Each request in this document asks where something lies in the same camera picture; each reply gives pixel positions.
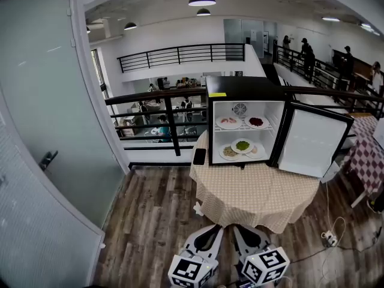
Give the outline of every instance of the checkered tablecloth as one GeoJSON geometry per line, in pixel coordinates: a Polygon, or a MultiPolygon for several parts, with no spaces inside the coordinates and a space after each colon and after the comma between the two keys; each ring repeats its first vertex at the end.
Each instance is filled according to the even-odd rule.
{"type": "Polygon", "coordinates": [[[190,176],[197,183],[196,197],[201,211],[214,223],[263,225],[281,233],[294,223],[312,202],[319,186],[317,178],[285,172],[265,163],[209,166],[208,132],[197,140],[196,148],[207,149],[203,166],[191,165],[190,176]]]}
{"type": "Polygon", "coordinates": [[[373,116],[355,118],[352,131],[357,140],[342,163],[355,171],[368,195],[378,192],[384,183],[384,150],[373,138],[376,125],[373,116]]]}

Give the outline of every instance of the black pendant light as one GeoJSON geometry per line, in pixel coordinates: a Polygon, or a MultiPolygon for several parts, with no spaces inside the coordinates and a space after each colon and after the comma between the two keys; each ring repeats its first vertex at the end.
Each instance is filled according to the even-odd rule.
{"type": "Polygon", "coordinates": [[[207,10],[206,8],[201,8],[197,11],[198,16],[209,16],[211,15],[211,12],[207,10]]]}
{"type": "Polygon", "coordinates": [[[134,29],[134,28],[137,28],[136,24],[133,23],[133,22],[128,22],[125,27],[124,27],[124,30],[130,30],[130,29],[134,29]]]}
{"type": "Polygon", "coordinates": [[[216,0],[190,0],[188,5],[192,7],[204,7],[206,5],[214,5],[216,0]]]}

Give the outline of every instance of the wooden floor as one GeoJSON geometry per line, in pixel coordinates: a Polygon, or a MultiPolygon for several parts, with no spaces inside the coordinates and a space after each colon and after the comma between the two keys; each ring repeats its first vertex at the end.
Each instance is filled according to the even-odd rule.
{"type": "MultiPolygon", "coordinates": [[[[325,185],[319,187],[302,217],[288,224],[282,234],[261,229],[290,258],[286,275],[292,278],[293,287],[318,287],[320,280],[320,287],[375,287],[384,276],[384,236],[372,246],[382,219],[368,210],[365,201],[350,208],[361,189],[354,190],[344,175],[336,176],[328,188],[331,223],[339,216],[347,223],[340,248],[332,253],[332,249],[324,250],[320,238],[329,229],[325,185]],[[328,279],[322,279],[322,265],[328,255],[324,264],[328,279]]],[[[100,254],[95,284],[109,288],[170,287],[167,272],[173,255],[189,234],[212,224],[195,214],[195,201],[196,184],[189,177],[189,167],[134,167],[105,224],[106,247],[100,254]]],[[[335,229],[340,236],[342,221],[336,223],[335,229]]],[[[219,267],[204,287],[235,287],[230,284],[237,279],[230,229],[224,231],[217,259],[219,267]]],[[[287,280],[278,286],[290,287],[287,280]]]]}

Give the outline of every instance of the plate of green vegetables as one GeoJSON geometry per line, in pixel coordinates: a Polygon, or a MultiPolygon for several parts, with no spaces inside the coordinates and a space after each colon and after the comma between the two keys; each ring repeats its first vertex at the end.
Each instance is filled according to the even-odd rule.
{"type": "Polygon", "coordinates": [[[247,154],[253,149],[253,142],[248,139],[237,139],[232,142],[230,147],[238,154],[247,154]]]}

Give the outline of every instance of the smartphone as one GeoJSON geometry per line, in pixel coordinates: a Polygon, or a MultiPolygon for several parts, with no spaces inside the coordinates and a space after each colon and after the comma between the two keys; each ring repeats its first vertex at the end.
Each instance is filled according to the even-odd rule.
{"type": "Polygon", "coordinates": [[[205,163],[205,148],[196,148],[196,152],[194,153],[193,164],[197,166],[203,166],[205,163]]]}

